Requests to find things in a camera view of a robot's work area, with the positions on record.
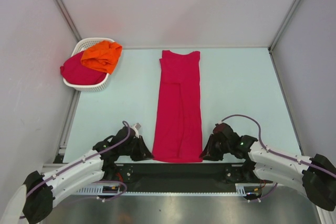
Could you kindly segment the pink t shirt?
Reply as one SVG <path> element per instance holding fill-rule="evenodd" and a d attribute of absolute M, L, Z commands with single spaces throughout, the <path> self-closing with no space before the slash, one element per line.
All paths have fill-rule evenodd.
<path fill-rule="evenodd" d="M 199 51 L 187 55 L 169 50 L 162 52 L 153 144 L 156 161 L 201 162 L 200 56 Z"/>
<path fill-rule="evenodd" d="M 106 73 L 87 68 L 81 64 L 84 51 L 70 57 L 60 66 L 60 74 L 69 83 L 81 86 L 95 85 L 103 81 Z"/>

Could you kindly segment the orange t shirt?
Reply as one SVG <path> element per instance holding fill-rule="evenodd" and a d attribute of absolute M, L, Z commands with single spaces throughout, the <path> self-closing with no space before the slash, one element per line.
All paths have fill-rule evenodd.
<path fill-rule="evenodd" d="M 88 49 L 81 57 L 81 64 L 89 69 L 112 74 L 121 57 L 123 47 L 117 42 L 103 40 Z"/>

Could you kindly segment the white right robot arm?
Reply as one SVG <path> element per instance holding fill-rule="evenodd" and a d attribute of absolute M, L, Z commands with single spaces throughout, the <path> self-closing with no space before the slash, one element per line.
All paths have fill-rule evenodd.
<path fill-rule="evenodd" d="M 325 157 L 275 155 L 255 137 L 217 132 L 209 136 L 200 158 L 221 161 L 227 153 L 244 159 L 241 171 L 245 181 L 272 181 L 295 189 L 324 210 L 335 210 L 335 167 Z"/>

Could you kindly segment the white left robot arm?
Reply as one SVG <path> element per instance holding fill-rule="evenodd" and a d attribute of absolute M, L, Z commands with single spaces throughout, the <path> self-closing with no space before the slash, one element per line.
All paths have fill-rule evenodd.
<path fill-rule="evenodd" d="M 100 180 L 112 181 L 120 156 L 129 156 L 136 162 L 153 159 L 136 127 L 124 126 L 77 160 L 45 174 L 30 173 L 23 183 L 27 188 L 23 218 L 28 223 L 39 223 L 77 190 Z"/>

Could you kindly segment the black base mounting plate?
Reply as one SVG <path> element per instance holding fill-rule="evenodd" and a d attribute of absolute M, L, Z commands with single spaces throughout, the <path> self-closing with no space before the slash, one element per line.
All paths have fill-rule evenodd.
<path fill-rule="evenodd" d="M 103 180 L 117 180 L 126 184 L 262 184 L 253 172 L 242 164 L 233 163 L 124 163 L 106 170 Z"/>

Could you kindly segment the white perforated laundry basket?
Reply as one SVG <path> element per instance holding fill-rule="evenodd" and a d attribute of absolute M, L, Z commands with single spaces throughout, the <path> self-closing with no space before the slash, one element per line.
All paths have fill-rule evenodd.
<path fill-rule="evenodd" d="M 63 82 L 78 91 L 101 91 L 117 67 L 122 46 L 109 38 L 79 41 L 69 59 L 60 67 Z"/>

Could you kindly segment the aluminium left corner post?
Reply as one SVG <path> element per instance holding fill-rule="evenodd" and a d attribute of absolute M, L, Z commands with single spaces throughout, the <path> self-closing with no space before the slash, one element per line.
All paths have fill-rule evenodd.
<path fill-rule="evenodd" d="M 80 35 L 80 32 L 78 31 L 78 28 L 75 25 L 75 22 L 73 21 L 71 14 L 66 7 L 65 3 L 63 0 L 53 0 L 55 5 L 57 6 L 58 10 L 60 11 L 65 23 L 67 24 L 71 34 L 75 38 L 77 42 L 82 40 L 82 37 Z"/>

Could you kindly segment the aluminium corner post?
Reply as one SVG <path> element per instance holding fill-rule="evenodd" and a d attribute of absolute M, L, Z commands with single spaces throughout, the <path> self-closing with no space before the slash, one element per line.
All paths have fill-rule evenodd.
<path fill-rule="evenodd" d="M 71 34 L 75 38 L 77 42 L 82 40 L 82 37 L 80 35 L 80 32 L 78 31 L 78 28 L 75 25 L 75 22 L 73 21 L 71 14 L 66 7 L 65 3 L 63 0 L 53 0 L 55 5 L 57 6 L 58 10 L 60 11 L 65 23 L 67 24 Z"/>
<path fill-rule="evenodd" d="M 282 20 L 274 38 L 272 39 L 269 47 L 268 47 L 268 51 L 270 54 L 272 54 L 272 52 L 274 51 L 275 47 L 277 46 L 277 44 L 279 43 L 282 35 L 284 34 L 285 30 L 287 29 L 289 23 L 291 22 L 294 14 L 296 13 L 296 11 L 299 8 L 299 5 L 301 4 L 303 0 L 293 0 L 288 11 L 285 14 L 284 19 Z"/>

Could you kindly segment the aluminium right corner post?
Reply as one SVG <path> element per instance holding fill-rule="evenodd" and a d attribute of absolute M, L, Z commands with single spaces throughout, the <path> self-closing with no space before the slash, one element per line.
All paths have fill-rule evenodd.
<path fill-rule="evenodd" d="M 274 51 L 275 47 L 277 46 L 277 44 L 279 43 L 282 35 L 284 34 L 285 30 L 287 29 L 289 23 L 291 22 L 294 14 L 296 13 L 296 11 L 299 8 L 299 5 L 301 4 L 303 0 L 293 0 L 288 11 L 285 14 L 284 19 L 282 20 L 274 38 L 272 39 L 269 47 L 268 47 L 268 51 L 270 54 L 272 54 L 272 52 Z"/>

